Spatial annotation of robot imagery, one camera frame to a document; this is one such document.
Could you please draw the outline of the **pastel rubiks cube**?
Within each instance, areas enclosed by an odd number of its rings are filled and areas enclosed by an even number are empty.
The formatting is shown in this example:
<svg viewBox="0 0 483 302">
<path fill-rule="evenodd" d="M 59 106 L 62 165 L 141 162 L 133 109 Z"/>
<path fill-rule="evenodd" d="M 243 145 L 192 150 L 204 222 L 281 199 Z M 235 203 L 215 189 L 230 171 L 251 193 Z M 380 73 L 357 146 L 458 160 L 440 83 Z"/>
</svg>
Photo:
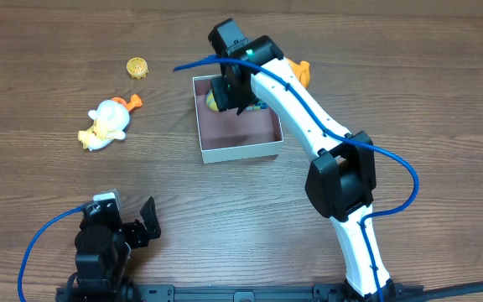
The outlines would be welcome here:
<svg viewBox="0 0 483 302">
<path fill-rule="evenodd" d="M 268 105 L 267 105 L 267 103 L 263 102 L 262 100 L 254 102 L 253 104 L 250 104 L 249 106 L 246 107 L 247 111 L 264 110 L 264 109 L 268 109 Z"/>
</svg>

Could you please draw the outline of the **white box pink interior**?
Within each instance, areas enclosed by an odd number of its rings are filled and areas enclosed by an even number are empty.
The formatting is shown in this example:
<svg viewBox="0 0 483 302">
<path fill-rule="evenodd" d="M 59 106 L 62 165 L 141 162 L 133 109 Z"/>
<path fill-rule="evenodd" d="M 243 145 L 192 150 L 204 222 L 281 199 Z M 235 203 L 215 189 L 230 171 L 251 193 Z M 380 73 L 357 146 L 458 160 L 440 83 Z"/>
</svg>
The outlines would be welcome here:
<svg viewBox="0 0 483 302">
<path fill-rule="evenodd" d="M 192 79 L 195 115 L 203 162 L 212 164 L 237 159 L 276 156 L 283 146 L 280 118 L 269 108 L 237 114 L 215 112 L 206 105 L 216 75 Z"/>
</svg>

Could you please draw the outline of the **orange rubber duck toy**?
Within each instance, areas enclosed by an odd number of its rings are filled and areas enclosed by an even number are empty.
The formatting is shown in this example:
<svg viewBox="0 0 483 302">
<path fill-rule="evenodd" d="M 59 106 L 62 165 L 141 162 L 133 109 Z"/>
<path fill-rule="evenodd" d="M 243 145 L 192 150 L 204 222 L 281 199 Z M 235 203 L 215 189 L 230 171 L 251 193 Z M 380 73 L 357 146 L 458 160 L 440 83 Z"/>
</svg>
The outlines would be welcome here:
<svg viewBox="0 0 483 302">
<path fill-rule="evenodd" d="M 310 63 L 305 60 L 301 60 L 298 64 L 292 60 L 288 60 L 288 63 L 296 75 L 296 78 L 299 80 L 301 85 L 304 88 L 307 88 L 310 84 L 311 75 L 310 75 Z"/>
</svg>

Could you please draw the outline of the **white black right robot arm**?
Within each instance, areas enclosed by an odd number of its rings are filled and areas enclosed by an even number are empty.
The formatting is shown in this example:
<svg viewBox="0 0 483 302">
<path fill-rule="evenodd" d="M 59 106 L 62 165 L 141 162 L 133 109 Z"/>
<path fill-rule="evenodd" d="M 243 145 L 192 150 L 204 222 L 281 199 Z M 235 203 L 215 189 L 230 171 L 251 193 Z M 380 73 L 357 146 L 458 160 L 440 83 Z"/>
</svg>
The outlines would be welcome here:
<svg viewBox="0 0 483 302">
<path fill-rule="evenodd" d="M 222 78 L 212 86 L 219 111 L 242 113 L 258 101 L 287 124 L 309 159 L 305 192 L 331 220 L 346 264 L 346 282 L 360 299 L 382 301 L 391 283 L 373 231 L 376 148 L 351 133 L 308 93 L 306 75 L 266 35 L 209 34 Z"/>
</svg>

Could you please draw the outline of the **yellow gear shaped token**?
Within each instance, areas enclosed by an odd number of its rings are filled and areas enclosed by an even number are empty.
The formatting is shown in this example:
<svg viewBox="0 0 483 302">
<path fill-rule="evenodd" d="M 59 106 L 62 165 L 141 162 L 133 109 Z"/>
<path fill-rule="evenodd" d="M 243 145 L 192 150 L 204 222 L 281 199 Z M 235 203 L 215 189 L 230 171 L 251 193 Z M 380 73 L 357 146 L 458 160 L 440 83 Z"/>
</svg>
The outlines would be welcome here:
<svg viewBox="0 0 483 302">
<path fill-rule="evenodd" d="M 126 65 L 128 74 L 134 79 L 142 79 L 148 74 L 148 63 L 141 57 L 131 58 Z"/>
</svg>

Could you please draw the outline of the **white plush chicken toy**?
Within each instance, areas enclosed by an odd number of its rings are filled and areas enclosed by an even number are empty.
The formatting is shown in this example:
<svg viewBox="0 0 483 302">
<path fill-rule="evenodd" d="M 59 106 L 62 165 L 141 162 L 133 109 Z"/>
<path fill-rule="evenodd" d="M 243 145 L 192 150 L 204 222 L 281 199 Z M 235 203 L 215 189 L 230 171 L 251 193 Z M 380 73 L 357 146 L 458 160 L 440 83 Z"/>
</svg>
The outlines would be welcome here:
<svg viewBox="0 0 483 302">
<path fill-rule="evenodd" d="M 101 102 L 96 110 L 88 112 L 92 125 L 78 132 L 82 148 L 95 151 L 105 148 L 114 140 L 124 140 L 131 112 L 142 105 L 143 101 L 137 94 L 131 95 L 129 102 L 121 97 Z"/>
</svg>

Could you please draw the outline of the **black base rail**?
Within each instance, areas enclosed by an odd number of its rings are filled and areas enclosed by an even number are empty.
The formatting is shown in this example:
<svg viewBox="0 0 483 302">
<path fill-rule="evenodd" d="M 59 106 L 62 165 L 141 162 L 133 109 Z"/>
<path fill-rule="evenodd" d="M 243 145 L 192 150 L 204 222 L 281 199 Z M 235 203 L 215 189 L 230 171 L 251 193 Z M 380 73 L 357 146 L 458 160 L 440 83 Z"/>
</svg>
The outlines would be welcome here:
<svg viewBox="0 0 483 302">
<path fill-rule="evenodd" d="M 175 287 L 171 284 L 140 285 L 142 300 L 147 302 L 189 301 L 359 301 L 345 284 L 312 286 L 239 286 Z"/>
</svg>

